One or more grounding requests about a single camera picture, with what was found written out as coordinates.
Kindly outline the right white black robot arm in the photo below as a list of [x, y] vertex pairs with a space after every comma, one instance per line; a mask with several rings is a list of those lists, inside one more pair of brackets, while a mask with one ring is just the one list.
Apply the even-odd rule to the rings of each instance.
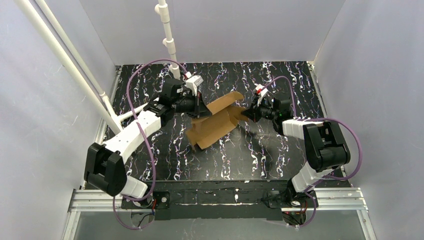
[[351, 154], [340, 125], [332, 120], [307, 121], [296, 119], [291, 108], [292, 101], [269, 101], [254, 98], [242, 115], [253, 122], [264, 118], [270, 120], [273, 129], [285, 137], [294, 137], [304, 142], [306, 162], [299, 173], [290, 179], [284, 191], [287, 201], [299, 201], [307, 197], [314, 185], [324, 176], [351, 160]]

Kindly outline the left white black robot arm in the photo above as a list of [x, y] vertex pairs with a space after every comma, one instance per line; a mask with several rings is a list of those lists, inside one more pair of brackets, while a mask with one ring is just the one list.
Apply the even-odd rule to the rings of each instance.
[[144, 200], [152, 190], [139, 179], [127, 175], [125, 163], [147, 138], [164, 127], [175, 114], [200, 119], [211, 116], [203, 101], [199, 86], [200, 75], [190, 76], [182, 82], [166, 79], [160, 92], [143, 105], [142, 110], [121, 132], [102, 144], [93, 143], [87, 151], [84, 180], [99, 190], [115, 197], [126, 196], [131, 200]]

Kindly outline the brown cardboard box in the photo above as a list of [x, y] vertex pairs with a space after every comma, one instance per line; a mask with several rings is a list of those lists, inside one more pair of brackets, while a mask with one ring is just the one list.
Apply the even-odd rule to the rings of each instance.
[[244, 96], [238, 91], [227, 93], [207, 105], [212, 115], [191, 120], [191, 128], [185, 134], [189, 143], [204, 150], [237, 127], [240, 121], [248, 122], [242, 115], [244, 107], [234, 105]]

